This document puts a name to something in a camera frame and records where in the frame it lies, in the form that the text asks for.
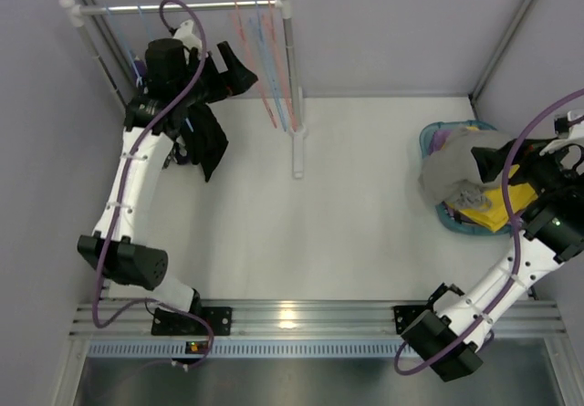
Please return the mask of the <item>purple trousers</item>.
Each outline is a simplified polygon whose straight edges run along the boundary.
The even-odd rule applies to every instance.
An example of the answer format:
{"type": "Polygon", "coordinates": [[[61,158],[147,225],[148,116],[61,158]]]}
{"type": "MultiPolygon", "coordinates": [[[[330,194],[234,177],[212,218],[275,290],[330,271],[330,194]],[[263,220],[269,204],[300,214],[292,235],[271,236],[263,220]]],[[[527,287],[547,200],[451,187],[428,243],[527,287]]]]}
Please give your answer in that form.
{"type": "MultiPolygon", "coordinates": [[[[429,148],[429,153],[433,154],[435,152],[437,152],[438,150],[440,150],[447,138],[449,137],[449,135],[452,133],[452,130],[449,129],[439,129],[437,130],[432,137],[431,143],[430,143],[430,148],[429,148]]],[[[454,210],[449,207],[446,203],[442,203],[441,204],[442,208],[443,208],[443,214],[447,215],[450,221],[454,221],[455,218],[455,212],[454,210]]]]}

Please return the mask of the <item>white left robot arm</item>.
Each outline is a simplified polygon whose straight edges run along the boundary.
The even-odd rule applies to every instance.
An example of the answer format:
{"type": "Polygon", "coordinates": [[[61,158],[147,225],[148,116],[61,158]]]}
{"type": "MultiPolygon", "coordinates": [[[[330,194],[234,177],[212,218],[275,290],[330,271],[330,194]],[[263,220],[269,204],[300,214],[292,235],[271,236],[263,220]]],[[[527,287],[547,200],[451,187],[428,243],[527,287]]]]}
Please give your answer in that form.
{"type": "Polygon", "coordinates": [[[230,44],[217,45],[226,69],[212,55],[181,40],[151,41],[145,54],[145,87],[127,105],[120,164],[104,212],[77,249],[99,274],[122,286],[147,291],[147,300],[201,316],[198,292],[168,271],[169,256],[149,247],[148,217],[156,185],[170,162],[199,167],[211,179],[228,139],[211,104],[247,92],[256,74],[230,44]]]}

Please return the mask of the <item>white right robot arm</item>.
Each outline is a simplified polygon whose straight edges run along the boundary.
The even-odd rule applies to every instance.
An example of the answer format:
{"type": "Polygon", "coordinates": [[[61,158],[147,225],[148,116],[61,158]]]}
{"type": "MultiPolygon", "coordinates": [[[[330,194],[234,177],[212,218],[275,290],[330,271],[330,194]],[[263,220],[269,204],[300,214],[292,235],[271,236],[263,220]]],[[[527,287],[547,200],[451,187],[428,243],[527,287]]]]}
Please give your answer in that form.
{"type": "Polygon", "coordinates": [[[510,249],[470,291],[440,285],[403,330],[403,344],[423,361],[411,374],[431,368],[448,382],[478,370],[478,352],[496,321],[538,280],[582,253],[583,175],[578,162],[562,163],[573,148],[583,147],[579,140],[527,147],[515,176],[537,199],[522,213],[510,249]]]}

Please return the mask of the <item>pink wire hanger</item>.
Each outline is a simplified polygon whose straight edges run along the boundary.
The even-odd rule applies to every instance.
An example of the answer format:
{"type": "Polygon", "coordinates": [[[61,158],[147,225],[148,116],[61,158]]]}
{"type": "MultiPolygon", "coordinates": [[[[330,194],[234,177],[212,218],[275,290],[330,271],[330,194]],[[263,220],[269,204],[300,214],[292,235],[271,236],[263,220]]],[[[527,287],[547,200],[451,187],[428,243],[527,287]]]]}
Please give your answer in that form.
{"type": "Polygon", "coordinates": [[[291,91],[289,87],[289,82],[287,79],[287,72],[286,68],[284,67],[284,62],[282,56],[280,55],[279,46],[277,43],[277,36],[276,36],[276,23],[275,23],[275,6],[269,5],[268,6],[268,17],[265,18],[264,25],[269,31],[270,39],[271,39],[271,47],[272,47],[272,55],[273,59],[275,60],[276,64],[276,71],[279,77],[280,87],[283,95],[283,99],[287,105],[287,113],[289,118],[288,127],[292,132],[297,131],[297,119],[295,116],[295,112],[292,106],[292,98],[291,98],[291,91]]]}
{"type": "Polygon", "coordinates": [[[256,77],[257,77],[257,90],[258,93],[260,95],[260,98],[264,104],[264,107],[266,109],[266,113],[268,115],[268,117],[270,118],[271,124],[272,126],[276,129],[277,128],[277,123],[276,123],[276,117],[273,113],[273,110],[271,109],[268,101],[267,101],[267,96],[266,96],[266,90],[265,87],[263,85],[263,82],[260,78],[257,66],[256,66],[256,61],[255,61],[255,57],[252,53],[251,50],[251,46],[249,44],[246,32],[245,32],[245,28],[244,28],[244,24],[243,24],[243,20],[242,20],[242,16],[241,16],[241,12],[240,12],[240,8],[239,5],[237,3],[236,0],[234,0],[234,4],[235,4],[235,16],[233,17],[233,22],[235,24],[236,27],[236,31],[240,37],[242,46],[244,48],[244,52],[245,52],[245,59],[248,62],[248,66],[249,69],[255,73],[256,77]]]}

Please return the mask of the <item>yellow garment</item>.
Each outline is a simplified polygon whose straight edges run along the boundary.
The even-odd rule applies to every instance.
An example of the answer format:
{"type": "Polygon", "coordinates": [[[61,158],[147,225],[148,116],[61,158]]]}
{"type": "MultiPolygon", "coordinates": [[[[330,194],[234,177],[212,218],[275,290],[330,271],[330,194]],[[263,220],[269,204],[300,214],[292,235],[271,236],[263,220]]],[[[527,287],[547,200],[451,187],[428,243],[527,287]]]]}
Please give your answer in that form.
{"type": "Polygon", "coordinates": [[[484,212],[471,209],[456,210],[448,203],[446,204],[464,218],[495,232],[501,229],[504,225],[508,225],[508,216],[503,200],[501,185],[494,190],[487,191],[486,196],[492,201],[492,208],[484,212]]]}

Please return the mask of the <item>grey beige garment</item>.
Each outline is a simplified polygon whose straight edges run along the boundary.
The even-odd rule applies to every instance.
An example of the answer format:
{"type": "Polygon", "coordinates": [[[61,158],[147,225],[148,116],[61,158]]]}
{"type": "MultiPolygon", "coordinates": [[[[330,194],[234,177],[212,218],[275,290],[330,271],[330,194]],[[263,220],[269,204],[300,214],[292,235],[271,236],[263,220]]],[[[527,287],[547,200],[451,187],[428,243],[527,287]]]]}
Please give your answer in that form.
{"type": "Polygon", "coordinates": [[[456,210],[491,209],[486,192],[501,183],[482,183],[471,149],[500,149],[511,140],[497,130],[453,130],[444,146],[422,162],[419,183],[426,199],[434,205],[448,203],[456,210]]]}

